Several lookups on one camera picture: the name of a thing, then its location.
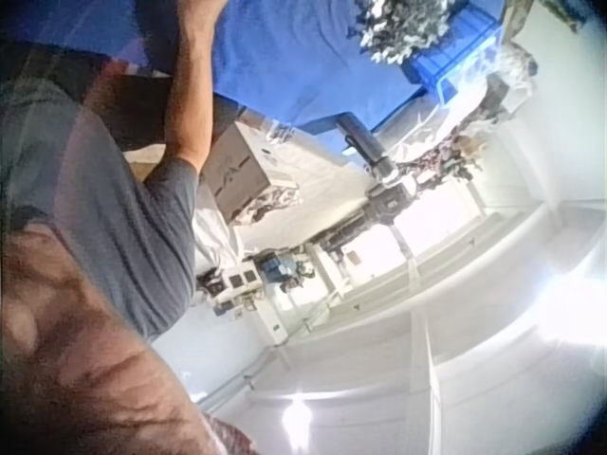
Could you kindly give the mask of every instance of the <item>man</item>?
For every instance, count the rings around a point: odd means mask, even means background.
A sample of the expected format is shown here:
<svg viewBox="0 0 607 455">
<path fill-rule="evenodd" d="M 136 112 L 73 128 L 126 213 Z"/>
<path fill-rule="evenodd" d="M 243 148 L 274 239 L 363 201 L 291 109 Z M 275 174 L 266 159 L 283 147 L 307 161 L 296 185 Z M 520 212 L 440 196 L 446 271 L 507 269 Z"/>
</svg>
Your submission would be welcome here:
<svg viewBox="0 0 607 455">
<path fill-rule="evenodd" d="M 193 293 L 191 222 L 225 3 L 179 2 L 167 151 L 144 184 L 61 86 L 0 82 L 0 409 L 13 453 L 252 453 L 241 433 L 197 410 L 144 342 Z"/>
</svg>

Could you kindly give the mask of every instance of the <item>gray t-shirt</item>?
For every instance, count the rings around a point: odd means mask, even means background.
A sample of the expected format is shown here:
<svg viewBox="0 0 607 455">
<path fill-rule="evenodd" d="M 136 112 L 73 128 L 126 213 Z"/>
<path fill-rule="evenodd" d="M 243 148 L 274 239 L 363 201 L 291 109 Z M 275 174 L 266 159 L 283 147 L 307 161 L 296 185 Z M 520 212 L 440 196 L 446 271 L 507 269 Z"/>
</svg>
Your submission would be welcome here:
<svg viewBox="0 0 607 455">
<path fill-rule="evenodd" d="M 193 295 L 198 175 L 164 160 L 142 184 L 101 120 L 41 79 L 0 84 L 1 222 L 51 226 L 92 283 L 145 338 Z"/>
</svg>

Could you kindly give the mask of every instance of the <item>hand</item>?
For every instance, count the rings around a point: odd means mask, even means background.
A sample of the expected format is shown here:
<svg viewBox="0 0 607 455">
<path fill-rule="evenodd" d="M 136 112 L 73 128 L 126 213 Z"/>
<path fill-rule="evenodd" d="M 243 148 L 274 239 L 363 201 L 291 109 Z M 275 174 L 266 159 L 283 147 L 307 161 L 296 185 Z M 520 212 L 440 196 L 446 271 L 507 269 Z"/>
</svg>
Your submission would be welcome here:
<svg viewBox="0 0 607 455">
<path fill-rule="evenodd" d="M 178 0 L 179 22 L 184 26 L 213 24 L 219 17 L 228 0 Z"/>
</svg>

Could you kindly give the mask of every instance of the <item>cardboard box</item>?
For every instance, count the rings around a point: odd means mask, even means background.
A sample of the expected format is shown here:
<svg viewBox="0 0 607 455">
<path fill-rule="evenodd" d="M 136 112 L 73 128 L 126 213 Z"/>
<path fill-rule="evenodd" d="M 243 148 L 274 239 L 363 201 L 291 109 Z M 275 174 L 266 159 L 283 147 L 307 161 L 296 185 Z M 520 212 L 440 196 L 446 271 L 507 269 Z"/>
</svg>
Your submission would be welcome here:
<svg viewBox="0 0 607 455">
<path fill-rule="evenodd" d="M 226 223 L 272 187 L 297 188 L 264 133 L 241 122 L 217 139 L 203 174 Z"/>
</svg>

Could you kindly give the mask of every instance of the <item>blue tarp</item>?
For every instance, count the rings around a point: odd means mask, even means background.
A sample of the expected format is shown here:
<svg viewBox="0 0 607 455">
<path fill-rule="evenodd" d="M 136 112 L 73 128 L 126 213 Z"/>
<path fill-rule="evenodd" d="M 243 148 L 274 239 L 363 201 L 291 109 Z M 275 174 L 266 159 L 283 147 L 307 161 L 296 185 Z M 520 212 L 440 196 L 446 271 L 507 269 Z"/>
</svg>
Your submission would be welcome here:
<svg viewBox="0 0 607 455">
<path fill-rule="evenodd" d="M 501 10 L 503 0 L 483 0 Z M 171 73 L 175 0 L 21 0 L 0 20 L 9 37 L 106 54 Z M 230 0 L 213 48 L 215 91 L 302 125 L 354 112 L 369 128 L 417 89 L 347 39 L 354 0 Z M 334 152 L 339 133 L 322 135 Z"/>
</svg>

